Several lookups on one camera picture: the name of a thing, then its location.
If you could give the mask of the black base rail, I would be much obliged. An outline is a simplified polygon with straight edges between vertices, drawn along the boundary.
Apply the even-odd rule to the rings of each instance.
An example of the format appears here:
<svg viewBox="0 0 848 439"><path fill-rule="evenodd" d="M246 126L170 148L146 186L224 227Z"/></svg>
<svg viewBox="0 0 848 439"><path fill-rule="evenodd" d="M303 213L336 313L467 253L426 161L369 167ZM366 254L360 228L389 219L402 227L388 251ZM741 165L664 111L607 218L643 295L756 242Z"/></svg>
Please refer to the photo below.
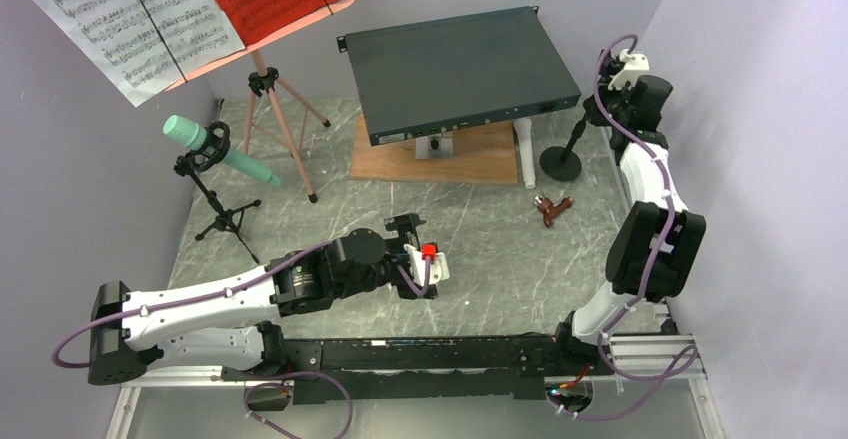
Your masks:
<svg viewBox="0 0 848 439"><path fill-rule="evenodd" d="M320 372L341 383L354 399L507 396L540 400L547 385L592 370L591 346L541 333L501 336L385 339L286 339L276 364L242 372L224 367L227 382L270 379L305 372L293 384L297 405L340 398Z"/></svg>

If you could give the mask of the pink music stand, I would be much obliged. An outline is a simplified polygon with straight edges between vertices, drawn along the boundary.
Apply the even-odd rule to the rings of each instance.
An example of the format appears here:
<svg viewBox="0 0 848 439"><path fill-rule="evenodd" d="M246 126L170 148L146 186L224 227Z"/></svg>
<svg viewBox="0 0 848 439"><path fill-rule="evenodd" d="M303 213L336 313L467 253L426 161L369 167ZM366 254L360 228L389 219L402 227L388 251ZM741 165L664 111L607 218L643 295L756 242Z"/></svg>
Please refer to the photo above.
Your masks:
<svg viewBox="0 0 848 439"><path fill-rule="evenodd" d="M326 128L330 126L330 122L300 92L281 77L278 69L267 65L266 60L262 56L262 50L272 43L295 32L305 29L323 19L336 15L350 7L354 1L355 0L337 0L327 6L327 8L317 10L295 21L252 46L246 46L242 43L241 47L237 51L217 57L211 62L192 70L187 74L185 79L180 79L169 87L170 89L175 89L237 59L246 56L250 57L254 64L254 71L249 74L247 79L250 95L243 151L245 153L249 151L251 132L254 130L262 132L267 137L285 146L297 166L308 199L311 203L316 203L318 201L318 196L311 184L302 158L301 148L303 146L305 131L300 131L299 138L294 137L282 111L278 90L283 89L300 102L300 104L304 107L304 119L308 119L308 117L313 116Z"/></svg>

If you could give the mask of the black round-base mic stand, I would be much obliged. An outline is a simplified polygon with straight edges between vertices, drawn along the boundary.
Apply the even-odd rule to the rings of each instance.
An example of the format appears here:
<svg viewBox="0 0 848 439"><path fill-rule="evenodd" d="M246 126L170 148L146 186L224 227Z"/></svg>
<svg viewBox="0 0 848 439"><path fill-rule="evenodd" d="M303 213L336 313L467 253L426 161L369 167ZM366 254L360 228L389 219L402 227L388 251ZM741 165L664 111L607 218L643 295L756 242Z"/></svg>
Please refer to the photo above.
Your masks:
<svg viewBox="0 0 848 439"><path fill-rule="evenodd" d="M582 138L587 125L588 115L585 114L574 125L565 146L551 146L542 152L539 164L545 175L561 182L574 181L580 176L582 163L574 152L574 148Z"/></svg>

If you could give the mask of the mint green microphone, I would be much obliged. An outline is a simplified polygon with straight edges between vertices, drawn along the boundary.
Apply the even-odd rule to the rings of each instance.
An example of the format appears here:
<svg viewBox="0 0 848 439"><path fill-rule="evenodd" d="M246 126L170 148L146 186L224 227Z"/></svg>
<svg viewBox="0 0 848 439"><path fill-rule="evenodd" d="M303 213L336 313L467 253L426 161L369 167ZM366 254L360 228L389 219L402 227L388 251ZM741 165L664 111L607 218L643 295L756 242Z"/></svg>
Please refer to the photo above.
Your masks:
<svg viewBox="0 0 848 439"><path fill-rule="evenodd" d="M185 117L172 115L165 121L162 131L174 142L206 157L201 170L224 163L262 183L282 186L280 177L267 165L231 146L229 126L223 122L203 127Z"/></svg>

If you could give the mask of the grey unit support bracket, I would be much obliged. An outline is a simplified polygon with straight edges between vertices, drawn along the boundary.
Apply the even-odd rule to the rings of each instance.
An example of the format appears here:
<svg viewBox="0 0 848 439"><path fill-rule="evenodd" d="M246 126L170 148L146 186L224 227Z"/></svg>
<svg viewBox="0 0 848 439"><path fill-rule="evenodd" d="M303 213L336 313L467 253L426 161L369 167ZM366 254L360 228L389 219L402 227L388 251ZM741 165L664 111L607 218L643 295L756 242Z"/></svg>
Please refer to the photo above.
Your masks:
<svg viewBox="0 0 848 439"><path fill-rule="evenodd" d="M454 156L454 134L444 132L417 137L415 139L415 158L451 159Z"/></svg>

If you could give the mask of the white microphone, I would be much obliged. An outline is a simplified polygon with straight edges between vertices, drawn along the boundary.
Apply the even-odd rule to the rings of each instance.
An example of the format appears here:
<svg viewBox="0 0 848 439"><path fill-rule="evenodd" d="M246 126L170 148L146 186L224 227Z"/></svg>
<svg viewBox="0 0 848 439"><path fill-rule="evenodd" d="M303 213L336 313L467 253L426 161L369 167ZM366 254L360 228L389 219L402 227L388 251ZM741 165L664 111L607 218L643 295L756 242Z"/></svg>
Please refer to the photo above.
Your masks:
<svg viewBox="0 0 848 439"><path fill-rule="evenodd" d="M536 187L536 172L531 135L532 121L529 118L515 119L512 126L517 139L525 188L534 189Z"/></svg>

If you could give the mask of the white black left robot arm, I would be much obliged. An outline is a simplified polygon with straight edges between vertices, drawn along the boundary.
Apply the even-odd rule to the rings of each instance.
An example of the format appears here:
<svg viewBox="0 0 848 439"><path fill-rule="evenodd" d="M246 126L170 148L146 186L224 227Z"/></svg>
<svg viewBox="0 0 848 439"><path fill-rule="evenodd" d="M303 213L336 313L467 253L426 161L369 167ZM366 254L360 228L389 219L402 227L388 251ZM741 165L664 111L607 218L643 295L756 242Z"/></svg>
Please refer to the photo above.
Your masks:
<svg viewBox="0 0 848 439"><path fill-rule="evenodd" d="M435 299L450 277L446 253L419 240L414 213L388 218L391 233L359 228L244 273L164 291L102 285L92 311L91 385L113 385L172 366L218 365L272 379L315 361L288 346L274 319L328 310L389 285L402 299Z"/></svg>

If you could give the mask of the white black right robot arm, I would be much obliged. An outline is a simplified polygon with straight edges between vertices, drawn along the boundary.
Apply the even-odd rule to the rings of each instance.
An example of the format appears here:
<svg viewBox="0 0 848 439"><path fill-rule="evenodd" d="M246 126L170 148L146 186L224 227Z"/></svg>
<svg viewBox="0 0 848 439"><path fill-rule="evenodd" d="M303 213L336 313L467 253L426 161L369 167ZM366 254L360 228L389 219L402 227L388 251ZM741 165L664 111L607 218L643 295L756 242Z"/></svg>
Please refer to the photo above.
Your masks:
<svg viewBox="0 0 848 439"><path fill-rule="evenodd" d="M584 103L592 124L611 129L609 147L631 205L607 255L604 283L558 325L551 360L564 374L597 364L601 341L625 314L679 295L705 235L705 218L689 211L675 189L668 142L658 130L672 90L647 74L620 89L602 83Z"/></svg>

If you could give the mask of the wooden board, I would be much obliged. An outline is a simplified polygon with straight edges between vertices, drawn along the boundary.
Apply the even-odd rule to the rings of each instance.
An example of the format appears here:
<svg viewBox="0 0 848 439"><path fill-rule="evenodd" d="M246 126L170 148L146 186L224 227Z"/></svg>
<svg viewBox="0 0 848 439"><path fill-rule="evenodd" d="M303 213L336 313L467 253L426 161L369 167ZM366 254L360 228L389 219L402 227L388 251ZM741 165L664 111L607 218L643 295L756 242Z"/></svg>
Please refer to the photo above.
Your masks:
<svg viewBox="0 0 848 439"><path fill-rule="evenodd" d="M371 146L365 118L356 124L350 177L429 183L514 185L519 182L512 124L500 122L459 130L450 158L418 159L415 142L405 140Z"/></svg>

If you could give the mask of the dark rack-mount audio unit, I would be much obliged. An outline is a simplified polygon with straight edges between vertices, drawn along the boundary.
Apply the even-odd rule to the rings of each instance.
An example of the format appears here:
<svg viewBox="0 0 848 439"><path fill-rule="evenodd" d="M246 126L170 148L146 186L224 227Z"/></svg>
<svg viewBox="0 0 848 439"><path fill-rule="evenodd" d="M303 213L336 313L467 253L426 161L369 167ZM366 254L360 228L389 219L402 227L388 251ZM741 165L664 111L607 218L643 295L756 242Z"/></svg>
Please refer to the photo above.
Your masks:
<svg viewBox="0 0 848 439"><path fill-rule="evenodd" d="M535 6L347 33L371 146L572 108L581 91Z"/></svg>

